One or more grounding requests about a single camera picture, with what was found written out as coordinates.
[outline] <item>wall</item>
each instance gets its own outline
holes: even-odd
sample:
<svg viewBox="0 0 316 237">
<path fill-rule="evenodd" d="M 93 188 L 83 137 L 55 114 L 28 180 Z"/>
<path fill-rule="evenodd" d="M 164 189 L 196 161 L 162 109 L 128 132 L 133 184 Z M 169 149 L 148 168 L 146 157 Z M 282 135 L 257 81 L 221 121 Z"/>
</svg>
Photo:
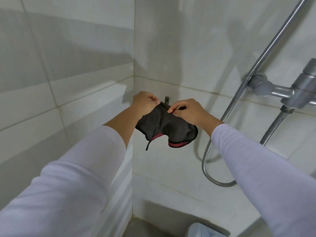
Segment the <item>wall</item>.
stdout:
<svg viewBox="0 0 316 237">
<path fill-rule="evenodd" d="M 135 91 L 146 90 L 173 103 L 195 98 L 220 118 L 241 78 L 279 30 L 298 0 L 135 0 Z M 315 58 L 316 1 L 310 0 L 262 66 L 275 84 L 290 86 Z M 260 141 L 279 113 L 280 99 L 259 98 L 245 91 L 227 123 Z M 291 114 L 267 147 L 308 174 L 316 170 L 316 111 L 306 107 Z M 133 213 L 179 235 L 165 218 L 150 216 L 155 203 L 198 216 L 237 236 L 259 218 L 238 186 L 209 182 L 201 159 L 209 137 L 199 132 L 194 143 L 179 149 L 165 136 L 147 141 L 134 136 Z M 233 180 L 213 150 L 207 163 L 213 178 Z"/>
<path fill-rule="evenodd" d="M 133 20 L 134 0 L 0 0 L 0 209 L 130 105 Z M 132 214 L 132 154 L 94 235 L 121 236 Z"/>
</svg>

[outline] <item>shower mixer valve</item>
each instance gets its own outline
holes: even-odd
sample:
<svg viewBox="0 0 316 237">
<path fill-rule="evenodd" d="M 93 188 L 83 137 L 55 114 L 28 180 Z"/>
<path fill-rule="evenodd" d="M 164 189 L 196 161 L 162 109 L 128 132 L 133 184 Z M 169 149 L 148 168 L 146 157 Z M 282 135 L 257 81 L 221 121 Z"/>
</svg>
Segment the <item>shower mixer valve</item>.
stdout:
<svg viewBox="0 0 316 237">
<path fill-rule="evenodd" d="M 257 96 L 277 96 L 288 109 L 301 109 L 307 104 L 316 106 L 316 59 L 312 58 L 291 87 L 283 87 L 268 81 L 265 74 L 256 73 L 247 88 Z"/>
</svg>

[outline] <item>light blue plastic container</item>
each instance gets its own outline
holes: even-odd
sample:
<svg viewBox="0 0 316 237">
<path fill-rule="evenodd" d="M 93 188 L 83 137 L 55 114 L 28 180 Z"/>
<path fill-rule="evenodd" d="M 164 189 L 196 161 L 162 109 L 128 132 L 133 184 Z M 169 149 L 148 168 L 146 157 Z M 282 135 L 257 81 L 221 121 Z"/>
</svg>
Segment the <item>light blue plastic container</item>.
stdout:
<svg viewBox="0 0 316 237">
<path fill-rule="evenodd" d="M 188 228 L 185 237 L 227 237 L 200 223 L 194 223 Z"/>
</svg>

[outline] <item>person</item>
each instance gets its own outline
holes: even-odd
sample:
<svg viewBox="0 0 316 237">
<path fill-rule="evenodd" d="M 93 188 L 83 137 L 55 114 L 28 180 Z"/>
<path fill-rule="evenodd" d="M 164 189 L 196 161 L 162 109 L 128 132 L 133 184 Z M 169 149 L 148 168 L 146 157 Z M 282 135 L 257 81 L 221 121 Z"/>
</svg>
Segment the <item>person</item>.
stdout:
<svg viewBox="0 0 316 237">
<path fill-rule="evenodd" d="M 136 123 L 159 103 L 152 93 L 138 93 L 130 107 L 46 165 L 0 212 L 0 236 L 90 236 Z M 178 101 L 168 112 L 207 132 L 274 236 L 316 235 L 315 179 L 194 99 Z"/>
</svg>

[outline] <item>eye mask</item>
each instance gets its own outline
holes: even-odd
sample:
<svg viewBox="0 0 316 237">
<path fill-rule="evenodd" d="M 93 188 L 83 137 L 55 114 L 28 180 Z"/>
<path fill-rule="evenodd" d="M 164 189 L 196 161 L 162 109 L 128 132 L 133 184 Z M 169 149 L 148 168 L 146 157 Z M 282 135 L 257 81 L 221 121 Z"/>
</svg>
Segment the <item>eye mask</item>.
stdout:
<svg viewBox="0 0 316 237">
<path fill-rule="evenodd" d="M 156 138 L 167 135 L 168 145 L 172 148 L 179 148 L 191 143 L 197 137 L 198 128 L 186 122 L 184 119 L 168 113 L 169 105 L 161 102 L 152 112 L 144 115 L 137 123 L 136 129 L 142 132 L 149 144 Z"/>
</svg>

